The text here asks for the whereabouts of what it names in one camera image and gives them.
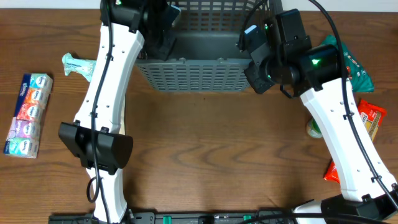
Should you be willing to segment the Kleenex tissue multipack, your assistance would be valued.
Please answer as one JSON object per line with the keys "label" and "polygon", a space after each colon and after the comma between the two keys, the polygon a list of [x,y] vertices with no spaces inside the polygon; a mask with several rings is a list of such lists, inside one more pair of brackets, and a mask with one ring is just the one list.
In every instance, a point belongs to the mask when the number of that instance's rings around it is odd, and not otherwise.
{"label": "Kleenex tissue multipack", "polygon": [[53,79],[46,73],[28,73],[22,77],[3,154],[37,157],[41,126],[52,85]]}

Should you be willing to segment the mint green wipes packet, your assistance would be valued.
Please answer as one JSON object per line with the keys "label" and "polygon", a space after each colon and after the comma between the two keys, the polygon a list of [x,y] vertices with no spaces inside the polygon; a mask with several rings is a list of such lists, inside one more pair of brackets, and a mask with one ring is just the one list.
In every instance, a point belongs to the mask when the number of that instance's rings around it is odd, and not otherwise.
{"label": "mint green wipes packet", "polygon": [[73,58],[72,54],[67,53],[62,57],[62,63],[65,76],[75,72],[82,75],[88,82],[92,80],[96,60]]}

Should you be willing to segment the green Nescafe coffee pouch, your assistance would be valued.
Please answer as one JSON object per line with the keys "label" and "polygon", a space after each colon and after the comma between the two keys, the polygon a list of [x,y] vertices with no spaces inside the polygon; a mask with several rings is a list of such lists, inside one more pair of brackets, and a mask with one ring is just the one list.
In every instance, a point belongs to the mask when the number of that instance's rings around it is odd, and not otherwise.
{"label": "green Nescafe coffee pouch", "polygon": [[358,93],[372,93],[374,91],[374,84],[369,73],[349,51],[347,46],[342,42],[343,55],[346,69],[348,71],[348,78],[350,79],[352,91]]}

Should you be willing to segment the green lid jar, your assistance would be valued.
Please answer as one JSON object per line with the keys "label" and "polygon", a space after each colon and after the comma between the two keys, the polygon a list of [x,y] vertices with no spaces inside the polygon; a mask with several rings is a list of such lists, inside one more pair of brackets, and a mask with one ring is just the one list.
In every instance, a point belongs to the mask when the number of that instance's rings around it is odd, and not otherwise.
{"label": "green lid jar", "polygon": [[316,123],[316,121],[311,118],[307,125],[306,125],[306,130],[307,130],[307,134],[315,139],[321,139],[323,137],[322,132],[320,131],[320,128],[318,127],[318,124]]}

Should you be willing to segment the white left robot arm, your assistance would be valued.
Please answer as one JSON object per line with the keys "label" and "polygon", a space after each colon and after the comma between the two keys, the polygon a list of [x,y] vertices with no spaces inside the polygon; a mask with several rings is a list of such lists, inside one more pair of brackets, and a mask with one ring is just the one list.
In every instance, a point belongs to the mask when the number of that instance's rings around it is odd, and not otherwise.
{"label": "white left robot arm", "polygon": [[167,1],[101,1],[100,42],[96,65],[83,103],[72,123],[61,123],[58,136],[80,160],[90,177],[90,215],[68,218],[75,223],[128,223],[123,169],[133,138],[121,134],[121,113],[129,79],[139,54],[146,50],[163,60],[176,38],[171,28],[181,14]]}

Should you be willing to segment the red spaghetti packet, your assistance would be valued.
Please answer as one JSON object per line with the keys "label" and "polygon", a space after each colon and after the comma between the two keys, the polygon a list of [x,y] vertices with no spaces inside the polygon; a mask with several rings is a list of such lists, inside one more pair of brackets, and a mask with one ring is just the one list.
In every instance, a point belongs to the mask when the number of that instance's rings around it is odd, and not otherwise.
{"label": "red spaghetti packet", "polygon": [[[384,108],[368,103],[366,100],[360,100],[358,111],[362,122],[373,141],[387,111]],[[323,178],[325,180],[337,182],[338,184],[340,183],[338,171],[333,160],[330,161]]]}

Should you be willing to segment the beige powder pouch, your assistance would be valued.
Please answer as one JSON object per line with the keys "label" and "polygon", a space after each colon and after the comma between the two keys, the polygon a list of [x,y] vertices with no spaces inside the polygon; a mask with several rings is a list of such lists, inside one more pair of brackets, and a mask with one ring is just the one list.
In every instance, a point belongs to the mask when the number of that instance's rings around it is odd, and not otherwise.
{"label": "beige powder pouch", "polygon": [[125,128],[125,105],[126,105],[126,97],[123,98],[123,102],[121,105],[121,127],[119,130],[119,134],[125,135],[126,128]]}

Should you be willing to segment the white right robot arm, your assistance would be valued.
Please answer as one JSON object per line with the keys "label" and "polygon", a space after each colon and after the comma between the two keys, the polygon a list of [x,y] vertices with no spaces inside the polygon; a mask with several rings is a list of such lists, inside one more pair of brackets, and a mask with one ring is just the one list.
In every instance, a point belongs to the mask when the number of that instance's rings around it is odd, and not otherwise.
{"label": "white right robot arm", "polygon": [[298,10],[243,24],[237,46],[251,62],[245,76],[258,94],[274,85],[300,98],[335,163],[340,194],[282,215],[294,223],[379,223],[397,213],[397,181],[363,125],[340,41],[314,47]]}

